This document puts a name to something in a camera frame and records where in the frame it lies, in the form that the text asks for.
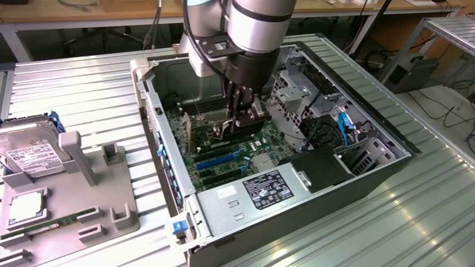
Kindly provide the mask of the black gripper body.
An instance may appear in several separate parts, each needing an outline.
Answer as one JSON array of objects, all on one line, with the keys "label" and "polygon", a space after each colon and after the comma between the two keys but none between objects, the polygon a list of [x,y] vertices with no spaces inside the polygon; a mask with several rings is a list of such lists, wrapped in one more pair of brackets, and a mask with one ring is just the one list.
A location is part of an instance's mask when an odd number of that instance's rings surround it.
[{"label": "black gripper body", "polygon": [[279,54],[280,49],[278,48],[268,53],[244,51],[244,53],[228,56],[226,77],[235,84],[251,88],[254,92],[262,92],[270,80]]}]

